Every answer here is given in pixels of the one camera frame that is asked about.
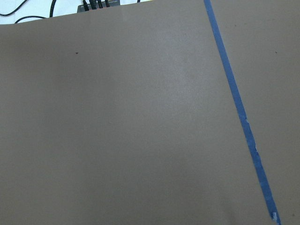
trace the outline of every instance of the cardboard surface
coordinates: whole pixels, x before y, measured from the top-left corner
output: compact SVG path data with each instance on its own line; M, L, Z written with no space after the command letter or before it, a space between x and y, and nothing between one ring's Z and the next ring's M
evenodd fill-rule
M300 2L213 0L282 224L300 219Z
M3 224L274 224L204 4L179 3L0 26Z

